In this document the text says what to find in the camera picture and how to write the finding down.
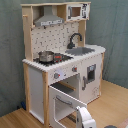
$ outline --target open oven door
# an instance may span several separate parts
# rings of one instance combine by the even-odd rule
[[[59,120],[68,116],[69,114],[77,110],[77,108],[86,109],[87,105],[54,87],[49,87],[50,126],[52,126],[53,128],[66,128],[59,122]]]

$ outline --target door handle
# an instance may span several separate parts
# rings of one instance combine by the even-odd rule
[[[56,95],[56,99],[58,99],[59,101],[65,103],[67,105],[72,105],[72,102],[61,99],[61,97],[59,95]]]
[[[87,83],[87,79],[85,78],[85,76],[83,77],[84,80],[84,86],[82,86],[82,90],[85,90],[86,88],[86,83]]]
[[[72,17],[72,7],[69,6],[69,7],[68,7],[68,10],[70,11],[70,15],[68,16],[68,19],[71,19],[71,17]]]

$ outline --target sink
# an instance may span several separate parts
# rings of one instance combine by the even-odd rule
[[[68,49],[65,51],[65,53],[75,55],[75,56],[81,56],[90,52],[94,52],[94,49],[91,48],[86,48],[86,47],[78,47],[78,48],[73,48],[73,49]]]

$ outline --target microwave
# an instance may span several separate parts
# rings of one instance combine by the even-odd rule
[[[67,21],[87,19],[89,16],[88,4],[69,4],[67,5]]]

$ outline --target stovetop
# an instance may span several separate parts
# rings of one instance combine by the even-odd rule
[[[62,59],[61,60],[54,60],[54,61],[51,61],[51,62],[41,62],[39,60],[39,58],[36,58],[36,59],[33,59],[33,61],[48,67],[48,66],[52,66],[54,64],[62,63],[64,61],[73,59],[73,57],[70,57],[70,56],[67,56],[67,55],[63,55],[63,54],[60,54],[60,55],[62,55]]]

